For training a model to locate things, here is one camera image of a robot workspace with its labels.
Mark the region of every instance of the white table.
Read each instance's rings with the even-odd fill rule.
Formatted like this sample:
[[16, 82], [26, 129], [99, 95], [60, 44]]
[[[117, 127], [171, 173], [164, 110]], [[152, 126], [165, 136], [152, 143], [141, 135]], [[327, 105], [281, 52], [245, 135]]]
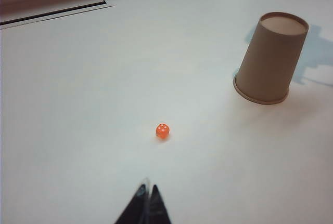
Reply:
[[[1, 31], [3, 224], [113, 223], [145, 177], [173, 223], [333, 223], [332, 0], [111, 2]], [[269, 11], [311, 31], [262, 106], [233, 75]]]

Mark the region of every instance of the cup base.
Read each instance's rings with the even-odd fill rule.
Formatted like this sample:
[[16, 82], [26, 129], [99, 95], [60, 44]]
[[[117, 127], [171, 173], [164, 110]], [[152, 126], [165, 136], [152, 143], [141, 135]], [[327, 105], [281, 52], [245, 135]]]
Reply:
[[281, 103], [282, 101], [284, 101], [287, 96], [288, 96], [288, 93], [289, 93], [289, 90], [287, 91], [287, 93], [284, 95], [283, 98], [281, 99], [278, 99], [278, 100], [274, 100], [274, 101], [262, 101], [262, 100], [258, 100], [258, 99], [255, 99], [255, 98], [251, 98], [249, 96], [247, 96], [246, 94], [244, 94], [238, 87], [237, 87], [237, 84], [236, 84], [236, 76], [237, 74], [235, 75], [234, 77], [234, 88], [236, 89], [236, 92], [238, 92], [243, 98], [246, 98], [247, 100], [249, 101], [252, 101], [252, 102], [255, 102], [255, 103], [259, 103], [259, 104], [277, 104], [277, 103]]

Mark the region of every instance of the brown paper cup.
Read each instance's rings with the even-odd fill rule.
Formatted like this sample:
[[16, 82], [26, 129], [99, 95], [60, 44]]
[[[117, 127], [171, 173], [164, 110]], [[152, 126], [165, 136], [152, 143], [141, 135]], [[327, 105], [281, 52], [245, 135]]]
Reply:
[[308, 29], [295, 15], [263, 15], [234, 78], [237, 92], [260, 104], [285, 100]]

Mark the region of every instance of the cup rim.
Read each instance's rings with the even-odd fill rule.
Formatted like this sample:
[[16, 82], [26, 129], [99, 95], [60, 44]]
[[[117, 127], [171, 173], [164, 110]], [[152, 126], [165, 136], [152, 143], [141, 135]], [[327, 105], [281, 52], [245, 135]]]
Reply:
[[[289, 18], [289, 19], [293, 19], [295, 21], [297, 21], [298, 23], [302, 24], [304, 27], [305, 27], [305, 30], [304, 32], [302, 33], [298, 33], [298, 34], [285, 34], [285, 33], [278, 33], [278, 32], [275, 32], [275, 31], [272, 31], [268, 28], [266, 28], [263, 24], [262, 24], [262, 21], [265, 20], [265, 19], [268, 19], [268, 18], [271, 18], [271, 17], [274, 17], [274, 16], [282, 16], [282, 17], [286, 17], [286, 18]], [[302, 18], [296, 16], [296, 15], [293, 15], [293, 14], [289, 14], [287, 12], [268, 12], [266, 14], [264, 14], [263, 16], [260, 17], [260, 20], [259, 20], [259, 24], [264, 27], [265, 29], [267, 29], [268, 31], [272, 32], [272, 33], [276, 33], [276, 34], [281, 34], [281, 35], [285, 35], [285, 36], [297, 36], [297, 35], [303, 35], [305, 33], [308, 32], [309, 30], [309, 24], [303, 20]]]

